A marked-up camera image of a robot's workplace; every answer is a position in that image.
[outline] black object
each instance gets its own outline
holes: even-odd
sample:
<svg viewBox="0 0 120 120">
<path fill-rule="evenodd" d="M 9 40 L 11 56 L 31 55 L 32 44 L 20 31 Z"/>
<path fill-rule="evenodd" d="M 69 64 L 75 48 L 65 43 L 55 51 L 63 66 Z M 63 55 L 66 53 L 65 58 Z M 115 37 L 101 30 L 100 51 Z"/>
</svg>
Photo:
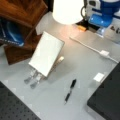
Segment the black object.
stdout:
<svg viewBox="0 0 120 120">
<path fill-rule="evenodd" d="M 40 120 L 0 82 L 0 120 Z"/>
<path fill-rule="evenodd" d="M 70 86 L 70 88 L 71 88 L 71 89 L 73 89 L 73 88 L 74 88 L 75 83 L 76 83 L 76 79 L 72 81 L 72 84 L 71 84 L 71 86 Z"/>
<path fill-rule="evenodd" d="M 75 83 L 76 83 L 76 79 L 72 81 L 72 84 L 71 84 L 71 86 L 70 86 L 70 91 L 69 91 L 69 93 L 67 94 L 67 96 L 66 96 L 66 98 L 65 98 L 65 104 L 67 103 L 67 101 L 68 101 L 68 99 L 69 99 L 69 97 L 70 97 L 70 95 L 71 95 L 71 93 L 72 93 L 72 89 L 74 88 Z"/>
<path fill-rule="evenodd" d="M 120 63 L 93 93 L 87 104 L 107 120 L 120 120 Z"/>
</svg>

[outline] white card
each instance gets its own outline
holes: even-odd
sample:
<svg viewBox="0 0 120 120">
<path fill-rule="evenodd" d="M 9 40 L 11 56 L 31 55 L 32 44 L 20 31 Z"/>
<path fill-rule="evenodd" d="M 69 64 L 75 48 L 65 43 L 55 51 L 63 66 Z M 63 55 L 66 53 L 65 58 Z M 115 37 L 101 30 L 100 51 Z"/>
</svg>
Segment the white card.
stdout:
<svg viewBox="0 0 120 120">
<path fill-rule="evenodd" d="M 64 41 L 44 31 L 29 65 L 47 77 L 63 45 Z"/>
</svg>

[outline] blue part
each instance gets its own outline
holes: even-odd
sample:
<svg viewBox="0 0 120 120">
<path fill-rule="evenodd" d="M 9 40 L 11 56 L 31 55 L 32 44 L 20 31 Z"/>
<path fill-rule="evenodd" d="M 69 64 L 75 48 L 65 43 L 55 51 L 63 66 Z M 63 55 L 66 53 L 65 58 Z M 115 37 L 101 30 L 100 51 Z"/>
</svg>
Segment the blue part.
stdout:
<svg viewBox="0 0 120 120">
<path fill-rule="evenodd" d="M 89 23 L 99 26 L 99 27 L 108 27 L 112 22 L 112 18 L 108 16 L 105 20 L 100 15 L 93 14 L 90 19 Z"/>
</svg>

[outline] brown furniture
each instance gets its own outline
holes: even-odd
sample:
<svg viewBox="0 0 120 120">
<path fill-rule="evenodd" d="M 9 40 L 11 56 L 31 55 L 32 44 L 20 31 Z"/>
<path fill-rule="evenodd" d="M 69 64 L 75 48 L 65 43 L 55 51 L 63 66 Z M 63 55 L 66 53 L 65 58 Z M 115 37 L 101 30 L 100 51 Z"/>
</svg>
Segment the brown furniture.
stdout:
<svg viewBox="0 0 120 120">
<path fill-rule="evenodd" d="M 0 16 L 16 22 L 25 40 L 23 47 L 4 47 L 9 64 L 32 56 L 40 39 L 35 27 L 47 11 L 43 0 L 0 0 Z"/>
</svg>

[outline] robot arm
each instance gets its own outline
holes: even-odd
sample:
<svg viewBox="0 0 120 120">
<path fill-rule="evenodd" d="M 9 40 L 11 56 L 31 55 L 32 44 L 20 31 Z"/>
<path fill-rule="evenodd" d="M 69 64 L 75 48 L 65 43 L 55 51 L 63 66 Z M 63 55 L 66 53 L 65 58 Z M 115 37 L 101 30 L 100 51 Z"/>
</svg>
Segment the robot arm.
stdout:
<svg viewBox="0 0 120 120">
<path fill-rule="evenodd" d="M 113 18 L 120 19 L 120 16 L 115 16 L 115 13 L 119 12 L 120 9 L 120 0 L 88 0 L 89 4 L 92 2 L 95 2 L 95 6 L 91 5 L 91 12 L 93 12 L 89 19 L 91 24 L 108 27 L 112 23 Z"/>
</svg>

